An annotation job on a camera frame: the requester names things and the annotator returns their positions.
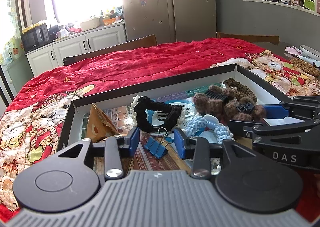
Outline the blue knitted scrunchie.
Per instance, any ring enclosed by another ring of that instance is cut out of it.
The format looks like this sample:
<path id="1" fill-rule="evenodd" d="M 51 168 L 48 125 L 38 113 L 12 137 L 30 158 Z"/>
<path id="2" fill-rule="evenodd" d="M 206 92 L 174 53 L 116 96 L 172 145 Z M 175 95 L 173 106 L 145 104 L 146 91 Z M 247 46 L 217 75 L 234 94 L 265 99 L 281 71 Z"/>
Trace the blue knitted scrunchie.
<path id="1" fill-rule="evenodd" d="M 187 123 L 183 132 L 187 137 L 203 137 L 213 144 L 221 144 L 224 140 L 234 140 L 229 127 L 210 114 L 195 116 Z"/>

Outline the brown paper pyramid packet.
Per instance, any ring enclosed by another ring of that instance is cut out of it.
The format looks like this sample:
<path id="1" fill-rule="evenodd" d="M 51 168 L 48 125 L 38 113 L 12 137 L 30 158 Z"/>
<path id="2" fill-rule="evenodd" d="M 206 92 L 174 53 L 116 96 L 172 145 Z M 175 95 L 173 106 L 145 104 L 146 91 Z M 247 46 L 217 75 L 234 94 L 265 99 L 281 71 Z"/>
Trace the brown paper pyramid packet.
<path id="1" fill-rule="evenodd" d="M 118 134 L 119 132 L 110 118 L 99 107 L 92 104 L 87 123 L 86 137 L 90 138 L 92 142 L 98 142 Z"/>

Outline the dark fuzzy claw clip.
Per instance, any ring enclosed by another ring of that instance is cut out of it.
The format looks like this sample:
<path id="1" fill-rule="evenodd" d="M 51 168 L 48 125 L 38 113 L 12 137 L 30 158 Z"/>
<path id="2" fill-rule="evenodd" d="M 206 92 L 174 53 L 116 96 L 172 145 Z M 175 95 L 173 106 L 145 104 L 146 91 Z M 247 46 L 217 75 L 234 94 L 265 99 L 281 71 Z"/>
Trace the dark fuzzy claw clip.
<path id="1" fill-rule="evenodd" d="M 266 117 L 266 109 L 251 101 L 230 101 L 224 106 L 224 113 L 227 120 L 259 122 Z"/>

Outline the brown braided scrunchie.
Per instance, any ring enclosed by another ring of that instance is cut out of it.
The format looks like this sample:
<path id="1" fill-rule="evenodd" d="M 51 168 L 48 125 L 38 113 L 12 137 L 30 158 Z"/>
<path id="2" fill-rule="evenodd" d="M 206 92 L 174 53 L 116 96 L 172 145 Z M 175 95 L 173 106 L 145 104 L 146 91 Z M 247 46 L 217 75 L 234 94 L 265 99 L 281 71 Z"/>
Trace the brown braided scrunchie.
<path id="1" fill-rule="evenodd" d="M 247 87 L 246 85 L 241 84 L 240 82 L 236 81 L 233 78 L 229 78 L 227 80 L 225 80 L 223 82 L 223 84 L 227 87 L 227 88 L 232 88 L 235 89 L 236 92 L 238 93 L 239 96 L 239 100 L 242 97 L 248 97 L 250 98 L 254 104 L 257 103 L 257 97 L 255 95 L 255 93 L 253 93 L 252 90 L 249 89 L 249 87 Z"/>

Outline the blue binder clip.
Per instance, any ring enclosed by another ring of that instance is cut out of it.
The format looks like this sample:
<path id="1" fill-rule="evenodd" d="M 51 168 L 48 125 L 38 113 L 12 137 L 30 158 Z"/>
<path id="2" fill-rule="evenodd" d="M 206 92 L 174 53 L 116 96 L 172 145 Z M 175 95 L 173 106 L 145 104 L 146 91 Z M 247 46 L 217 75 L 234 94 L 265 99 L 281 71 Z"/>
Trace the blue binder clip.
<path id="1" fill-rule="evenodd" d="M 164 145 L 165 137 L 167 135 L 168 131 L 165 128 L 160 127 L 156 132 L 150 134 L 146 144 L 143 145 L 144 149 L 156 159 L 161 159 L 168 152 Z"/>

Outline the black white-edged scrunchie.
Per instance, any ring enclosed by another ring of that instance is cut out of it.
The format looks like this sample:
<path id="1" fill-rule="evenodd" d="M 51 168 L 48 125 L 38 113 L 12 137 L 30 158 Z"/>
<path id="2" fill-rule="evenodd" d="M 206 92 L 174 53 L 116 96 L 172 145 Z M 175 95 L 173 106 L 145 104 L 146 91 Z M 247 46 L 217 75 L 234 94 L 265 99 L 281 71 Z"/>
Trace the black white-edged scrunchie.
<path id="1" fill-rule="evenodd" d="M 184 105 L 158 102 L 147 96 L 135 96 L 130 104 L 130 115 L 135 126 L 146 133 L 165 129 L 168 132 L 185 122 Z"/>

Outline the black shallow box tray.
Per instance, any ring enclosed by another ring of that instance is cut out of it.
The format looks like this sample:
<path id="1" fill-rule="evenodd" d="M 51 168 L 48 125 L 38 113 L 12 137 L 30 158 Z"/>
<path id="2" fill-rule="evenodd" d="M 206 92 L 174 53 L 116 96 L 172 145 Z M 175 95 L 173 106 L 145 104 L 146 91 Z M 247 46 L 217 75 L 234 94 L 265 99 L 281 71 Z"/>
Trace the black shallow box tray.
<path id="1" fill-rule="evenodd" d="M 231 77 L 249 87 L 262 104 L 278 104 L 292 101 L 290 97 L 264 81 L 264 79 L 237 64 L 199 70 L 105 91 L 72 101 L 59 136 L 57 149 L 61 150 L 69 144 L 80 140 L 83 116 L 90 111 L 93 103 L 97 104 L 101 109 L 117 108 L 129 105 L 133 97 L 137 95 L 154 99 L 222 82 Z"/>

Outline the wooden bead trivet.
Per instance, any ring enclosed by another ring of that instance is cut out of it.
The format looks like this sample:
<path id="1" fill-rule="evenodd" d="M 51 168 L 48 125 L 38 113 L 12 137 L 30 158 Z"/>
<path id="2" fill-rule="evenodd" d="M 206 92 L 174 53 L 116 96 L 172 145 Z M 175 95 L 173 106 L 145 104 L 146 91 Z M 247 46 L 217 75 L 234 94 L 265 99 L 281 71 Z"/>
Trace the wooden bead trivet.
<path id="1" fill-rule="evenodd" d="M 293 65 L 294 68 L 299 68 L 300 70 L 304 71 L 309 75 L 312 75 L 314 77 L 319 77 L 320 75 L 318 68 L 302 59 L 292 58 L 290 59 L 290 63 Z"/>

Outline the pink cloth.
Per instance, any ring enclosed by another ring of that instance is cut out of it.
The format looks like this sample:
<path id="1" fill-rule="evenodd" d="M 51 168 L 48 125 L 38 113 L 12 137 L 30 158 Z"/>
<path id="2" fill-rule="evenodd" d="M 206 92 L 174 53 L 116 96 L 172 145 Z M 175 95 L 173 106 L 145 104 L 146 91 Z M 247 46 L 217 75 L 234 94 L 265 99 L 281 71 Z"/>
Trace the pink cloth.
<path id="1" fill-rule="evenodd" d="M 300 56 L 302 54 L 302 52 L 299 49 L 297 49 L 295 46 L 291 46 L 291 47 L 287 46 L 285 48 L 285 52 L 293 56 Z"/>

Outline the white plate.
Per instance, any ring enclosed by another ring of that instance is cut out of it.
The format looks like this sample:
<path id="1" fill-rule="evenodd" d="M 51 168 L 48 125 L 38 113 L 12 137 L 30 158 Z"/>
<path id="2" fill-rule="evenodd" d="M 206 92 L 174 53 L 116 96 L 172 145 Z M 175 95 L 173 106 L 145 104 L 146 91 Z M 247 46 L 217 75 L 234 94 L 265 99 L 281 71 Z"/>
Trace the white plate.
<path id="1" fill-rule="evenodd" d="M 300 50 L 305 53 L 308 57 L 316 60 L 316 61 L 319 61 L 320 60 L 320 52 L 313 49 L 313 48 L 310 48 L 309 46 L 306 46 L 306 45 L 300 45 L 299 46 Z"/>

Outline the wooden chair at right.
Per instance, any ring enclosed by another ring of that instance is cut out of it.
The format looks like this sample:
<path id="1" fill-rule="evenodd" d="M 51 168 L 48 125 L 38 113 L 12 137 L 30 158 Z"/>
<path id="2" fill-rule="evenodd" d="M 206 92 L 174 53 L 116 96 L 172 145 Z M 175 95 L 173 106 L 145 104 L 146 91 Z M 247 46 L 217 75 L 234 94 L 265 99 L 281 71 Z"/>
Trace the wooden chair at right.
<path id="1" fill-rule="evenodd" d="M 230 33 L 217 32 L 216 38 L 234 38 L 245 40 L 250 43 L 271 43 L 273 45 L 278 45 L 280 43 L 279 37 L 274 35 L 236 35 Z"/>

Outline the red quilted blanket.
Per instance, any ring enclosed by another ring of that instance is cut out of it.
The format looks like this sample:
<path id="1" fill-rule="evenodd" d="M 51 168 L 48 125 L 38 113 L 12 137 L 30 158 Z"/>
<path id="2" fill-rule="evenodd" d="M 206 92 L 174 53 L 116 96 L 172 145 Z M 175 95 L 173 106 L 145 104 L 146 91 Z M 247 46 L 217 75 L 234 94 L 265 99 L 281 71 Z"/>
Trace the red quilted blanket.
<path id="1" fill-rule="evenodd" d="M 57 151 L 73 100 L 234 62 L 257 70 L 286 96 L 319 94 L 319 80 L 308 69 L 252 43 L 229 38 L 116 51 L 32 78 L 1 117 L 1 222 L 20 210 L 12 191 L 16 176 Z"/>

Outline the white kitchen cabinet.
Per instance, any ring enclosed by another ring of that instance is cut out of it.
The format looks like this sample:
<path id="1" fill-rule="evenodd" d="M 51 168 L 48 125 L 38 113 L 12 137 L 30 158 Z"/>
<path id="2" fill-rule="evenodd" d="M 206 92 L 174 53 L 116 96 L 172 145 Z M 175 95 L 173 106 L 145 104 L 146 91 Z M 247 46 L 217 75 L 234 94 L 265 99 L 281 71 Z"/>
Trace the white kitchen cabinet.
<path id="1" fill-rule="evenodd" d="M 26 54 L 33 75 L 63 65 L 63 59 L 126 42 L 124 21 L 67 36 Z"/>

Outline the white mug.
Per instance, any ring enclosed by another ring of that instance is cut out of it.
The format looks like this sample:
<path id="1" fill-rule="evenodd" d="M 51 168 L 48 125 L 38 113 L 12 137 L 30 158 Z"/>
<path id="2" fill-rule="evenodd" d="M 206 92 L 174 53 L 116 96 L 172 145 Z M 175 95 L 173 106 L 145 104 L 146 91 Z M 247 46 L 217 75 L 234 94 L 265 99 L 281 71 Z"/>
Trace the white mug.
<path id="1" fill-rule="evenodd" d="M 68 36 L 68 31 L 66 29 L 62 29 L 62 30 L 58 31 L 55 35 L 56 39 L 63 38 L 65 36 Z"/>

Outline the white plastic basin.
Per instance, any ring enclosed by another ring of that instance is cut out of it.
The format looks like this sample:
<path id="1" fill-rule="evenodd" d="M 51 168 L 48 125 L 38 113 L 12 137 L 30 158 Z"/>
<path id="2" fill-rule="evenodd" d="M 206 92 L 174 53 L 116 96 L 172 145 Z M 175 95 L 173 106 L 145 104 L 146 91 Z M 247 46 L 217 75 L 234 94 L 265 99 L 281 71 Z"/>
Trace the white plastic basin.
<path id="1" fill-rule="evenodd" d="M 82 32 L 95 29 L 100 26 L 100 18 L 93 17 L 79 23 Z"/>

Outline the black microwave oven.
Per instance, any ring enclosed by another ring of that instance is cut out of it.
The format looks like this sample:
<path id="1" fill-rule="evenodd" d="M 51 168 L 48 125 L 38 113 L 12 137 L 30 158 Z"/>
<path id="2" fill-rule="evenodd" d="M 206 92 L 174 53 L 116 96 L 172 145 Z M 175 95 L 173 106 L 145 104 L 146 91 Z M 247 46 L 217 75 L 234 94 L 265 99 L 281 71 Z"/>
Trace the black microwave oven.
<path id="1" fill-rule="evenodd" d="M 51 42 L 46 23 L 33 27 L 21 34 L 21 39 L 26 53 L 36 50 Z"/>

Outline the beige double-door refrigerator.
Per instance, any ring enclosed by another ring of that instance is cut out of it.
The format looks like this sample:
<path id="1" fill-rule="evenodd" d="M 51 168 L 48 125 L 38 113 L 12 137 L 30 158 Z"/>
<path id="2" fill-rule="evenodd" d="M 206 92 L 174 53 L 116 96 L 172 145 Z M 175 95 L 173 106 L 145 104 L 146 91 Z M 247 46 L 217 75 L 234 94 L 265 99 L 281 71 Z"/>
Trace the beige double-door refrigerator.
<path id="1" fill-rule="evenodd" d="M 155 35 L 161 44 L 216 36 L 215 0 L 123 0 L 123 15 L 128 40 Z"/>

